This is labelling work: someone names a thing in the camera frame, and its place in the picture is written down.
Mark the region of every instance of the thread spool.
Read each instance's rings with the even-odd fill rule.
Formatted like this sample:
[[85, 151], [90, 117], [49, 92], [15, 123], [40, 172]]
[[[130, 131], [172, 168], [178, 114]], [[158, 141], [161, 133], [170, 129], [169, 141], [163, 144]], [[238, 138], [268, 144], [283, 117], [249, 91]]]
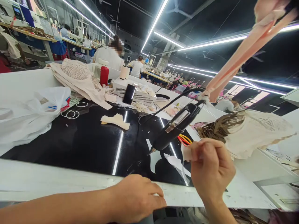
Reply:
[[130, 73], [130, 68], [123, 65], [121, 68], [121, 73], [119, 75], [119, 78], [120, 79], [128, 79], [129, 73]]

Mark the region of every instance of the black ceiling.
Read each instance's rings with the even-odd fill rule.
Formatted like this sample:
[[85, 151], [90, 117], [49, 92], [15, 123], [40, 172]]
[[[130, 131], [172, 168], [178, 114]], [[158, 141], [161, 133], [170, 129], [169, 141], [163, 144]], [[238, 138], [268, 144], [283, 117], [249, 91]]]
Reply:
[[[119, 0], [106, 0], [112, 6], [101, 4], [99, 10], [103, 14], [112, 15], [117, 18]], [[147, 13], [155, 18], [162, 4], [162, 0], [126, 0], [131, 4], [137, 4]], [[171, 29], [186, 19], [179, 13], [167, 13], [174, 9], [174, 1], [169, 0], [155, 29], [161, 33], [168, 34]], [[207, 0], [178, 0], [179, 9], [192, 14]], [[236, 32], [249, 31], [254, 25], [254, 6], [256, 0], [215, 0], [194, 18], [184, 24], [176, 31], [180, 35], [179, 41], [185, 45], [197, 44], [212, 38], [220, 38]], [[121, 2], [119, 12], [119, 27], [141, 39], [147, 37], [148, 31], [153, 23], [153, 18], [141, 13], [137, 9]], [[152, 34], [146, 48], [152, 48], [161, 40]], [[264, 53], [256, 59], [249, 59], [242, 66], [248, 77], [254, 77], [274, 82], [284, 82], [299, 85], [299, 31], [290, 31], [278, 34], [273, 40], [266, 44], [261, 50]], [[162, 40], [156, 45], [160, 52], [165, 48], [166, 41]], [[212, 48], [200, 48], [190, 51], [174, 52], [170, 59], [182, 66], [193, 66], [206, 70], [219, 71], [227, 60], [232, 56], [241, 42], [215, 45]], [[203, 54], [213, 59], [203, 58]]]

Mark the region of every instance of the yellow wire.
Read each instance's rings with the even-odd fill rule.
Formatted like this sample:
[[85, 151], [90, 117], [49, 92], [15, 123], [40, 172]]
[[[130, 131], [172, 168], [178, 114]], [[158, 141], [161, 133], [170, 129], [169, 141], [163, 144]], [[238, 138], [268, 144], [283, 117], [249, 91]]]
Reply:
[[190, 144], [192, 144], [192, 141], [185, 135], [180, 134], [179, 135], [182, 139], [184, 139], [185, 141], [189, 142]]

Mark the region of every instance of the hand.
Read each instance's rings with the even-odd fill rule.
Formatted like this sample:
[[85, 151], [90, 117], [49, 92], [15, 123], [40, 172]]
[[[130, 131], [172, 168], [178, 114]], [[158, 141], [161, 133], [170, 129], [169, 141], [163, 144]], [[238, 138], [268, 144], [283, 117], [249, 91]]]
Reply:
[[162, 189], [141, 175], [129, 175], [106, 190], [110, 194], [109, 204], [112, 207], [110, 213], [113, 222], [139, 222], [154, 210], [167, 206]]
[[189, 147], [193, 157], [191, 178], [199, 196], [204, 202], [222, 202], [222, 195], [236, 173], [224, 143], [203, 138]]

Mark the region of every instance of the white shirt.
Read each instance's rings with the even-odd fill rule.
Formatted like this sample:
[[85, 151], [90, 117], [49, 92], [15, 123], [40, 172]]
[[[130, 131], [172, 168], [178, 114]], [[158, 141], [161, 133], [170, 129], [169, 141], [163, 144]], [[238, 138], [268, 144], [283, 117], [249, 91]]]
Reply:
[[144, 71], [143, 64], [140, 61], [133, 61], [131, 66], [133, 67], [131, 75], [136, 78], [139, 78], [140, 73]]
[[109, 62], [108, 67], [118, 71], [120, 71], [121, 67], [125, 65], [124, 60], [118, 56], [116, 50], [110, 47], [97, 49], [97, 51], [93, 56], [93, 59], [95, 60], [95, 62], [97, 62], [98, 58], [108, 61]]
[[234, 104], [229, 100], [222, 100], [215, 106], [215, 108], [223, 112], [226, 110], [234, 111]]
[[61, 36], [69, 39], [68, 37], [68, 30], [66, 28], [61, 29]]

